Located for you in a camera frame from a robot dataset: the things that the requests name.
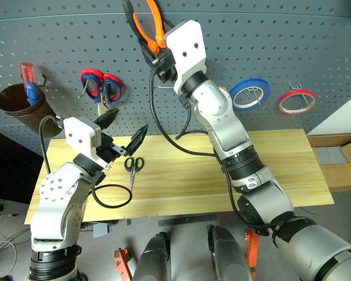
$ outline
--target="blue tape roll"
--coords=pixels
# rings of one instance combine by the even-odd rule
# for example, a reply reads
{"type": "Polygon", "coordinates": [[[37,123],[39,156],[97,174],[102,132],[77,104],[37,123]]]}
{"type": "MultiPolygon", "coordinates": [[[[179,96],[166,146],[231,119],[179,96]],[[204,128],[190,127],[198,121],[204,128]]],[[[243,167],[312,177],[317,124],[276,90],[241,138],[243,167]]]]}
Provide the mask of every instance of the blue tape roll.
{"type": "Polygon", "coordinates": [[[260,90],[258,89],[258,92],[257,92],[257,96],[259,98],[260,104],[264,103],[268,99],[270,95],[270,89],[267,81],[261,78],[251,78],[251,79],[243,80],[242,82],[239,82],[238,84],[236,84],[230,90],[230,96],[232,97],[232,101],[233,101],[233,109],[235,111],[249,111],[260,106],[257,100],[254,100],[253,102],[248,103],[246,105],[239,104],[235,100],[240,92],[251,87],[256,87],[260,89],[260,90]]]}

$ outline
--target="floor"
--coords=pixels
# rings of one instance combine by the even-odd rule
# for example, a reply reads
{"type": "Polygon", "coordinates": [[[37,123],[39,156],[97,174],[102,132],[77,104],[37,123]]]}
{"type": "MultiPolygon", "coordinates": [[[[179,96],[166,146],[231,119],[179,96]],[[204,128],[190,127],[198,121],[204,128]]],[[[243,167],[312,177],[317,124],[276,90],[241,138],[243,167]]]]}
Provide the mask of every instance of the floor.
{"type": "MultiPolygon", "coordinates": [[[[351,243],[351,191],[333,194],[334,205],[314,206],[305,208],[313,212],[308,214],[296,208],[298,215],[307,215],[328,228],[335,234],[351,243]]],[[[172,280],[214,280],[211,256],[207,243],[207,225],[222,225],[235,236],[238,243],[246,251],[247,245],[243,238],[245,227],[233,213],[218,213],[215,220],[178,224],[159,227],[158,221],[172,217],[141,218],[119,221],[109,228],[109,234],[93,238],[91,227],[80,233],[79,245],[82,254],[78,256],[78,267],[85,272],[91,281],[120,280],[114,271],[112,250],[121,247],[128,248],[132,259],[129,266],[133,272],[135,264],[146,246],[148,240],[160,231],[169,231],[171,234],[171,267],[172,280]]],[[[25,215],[16,217],[0,216],[0,240],[27,229],[23,225],[25,215]]],[[[26,232],[14,240],[18,252],[17,262],[11,275],[14,281],[24,281],[29,273],[30,232],[26,232]]],[[[281,256],[278,249],[268,237],[260,239],[261,248],[257,265],[257,281],[287,280],[299,281],[291,266],[281,256]]],[[[13,250],[6,249],[0,254],[0,277],[11,267],[13,250]]]]}

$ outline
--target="tape roll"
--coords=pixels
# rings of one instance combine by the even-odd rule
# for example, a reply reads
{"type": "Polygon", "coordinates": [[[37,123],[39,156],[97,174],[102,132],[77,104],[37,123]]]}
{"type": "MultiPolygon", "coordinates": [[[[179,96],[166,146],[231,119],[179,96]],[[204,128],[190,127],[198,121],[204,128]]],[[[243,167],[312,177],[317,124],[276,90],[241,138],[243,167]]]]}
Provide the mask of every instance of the tape roll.
{"type": "Polygon", "coordinates": [[[239,82],[230,90],[230,96],[233,101],[233,109],[235,111],[248,111],[259,107],[264,103],[270,95],[269,84],[267,81],[261,78],[251,78],[239,82]],[[244,91],[252,91],[255,100],[248,102],[247,104],[240,104],[238,102],[239,94],[244,91]]]}
{"type": "Polygon", "coordinates": [[[282,97],[280,97],[278,107],[282,113],[285,113],[288,115],[298,115],[298,114],[306,113],[306,112],[310,111],[311,109],[313,109],[313,107],[315,106],[315,103],[316,103],[316,95],[314,92],[312,92],[311,90],[306,90],[306,89],[297,89],[297,90],[292,90],[290,92],[287,92],[282,97]],[[283,102],[286,99],[293,97],[295,95],[306,95],[307,97],[311,97],[312,101],[310,104],[307,104],[307,106],[305,106],[303,108],[299,108],[299,109],[284,108],[283,102]]]}

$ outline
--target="red tape roll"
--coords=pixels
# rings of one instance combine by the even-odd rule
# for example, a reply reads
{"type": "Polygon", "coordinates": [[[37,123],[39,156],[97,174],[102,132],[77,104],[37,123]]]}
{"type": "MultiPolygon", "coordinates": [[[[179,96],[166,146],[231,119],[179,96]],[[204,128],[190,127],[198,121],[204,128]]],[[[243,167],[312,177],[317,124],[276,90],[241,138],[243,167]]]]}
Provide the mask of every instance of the red tape roll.
{"type": "Polygon", "coordinates": [[[308,111],[310,111],[316,103],[316,95],[314,92],[311,90],[306,90],[306,89],[297,89],[297,90],[292,90],[290,92],[287,92],[280,98],[280,102],[278,104],[278,107],[280,108],[280,111],[282,113],[288,114],[288,115],[297,115],[297,114],[303,114],[308,111]],[[290,97],[293,97],[295,95],[307,95],[312,98],[312,102],[308,104],[306,107],[300,108],[300,109],[286,109],[283,107],[282,103],[290,97]]]}

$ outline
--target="scissors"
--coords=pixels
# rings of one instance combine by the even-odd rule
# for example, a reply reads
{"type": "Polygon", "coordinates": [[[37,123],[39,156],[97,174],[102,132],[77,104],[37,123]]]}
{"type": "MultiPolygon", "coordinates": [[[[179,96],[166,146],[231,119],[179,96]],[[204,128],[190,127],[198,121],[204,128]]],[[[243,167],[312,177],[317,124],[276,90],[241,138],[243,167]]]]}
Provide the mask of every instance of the scissors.
{"type": "Polygon", "coordinates": [[[111,73],[103,73],[94,68],[85,68],[80,73],[80,80],[84,89],[82,95],[78,98],[87,93],[93,101],[98,103],[99,115],[107,111],[108,105],[115,104],[121,98],[123,83],[111,73]]]}
{"type": "Polygon", "coordinates": [[[125,169],[130,173],[130,190],[133,190],[134,177],[137,172],[139,172],[144,166],[144,159],[142,157],[134,158],[128,157],[125,160],[125,169]]]}

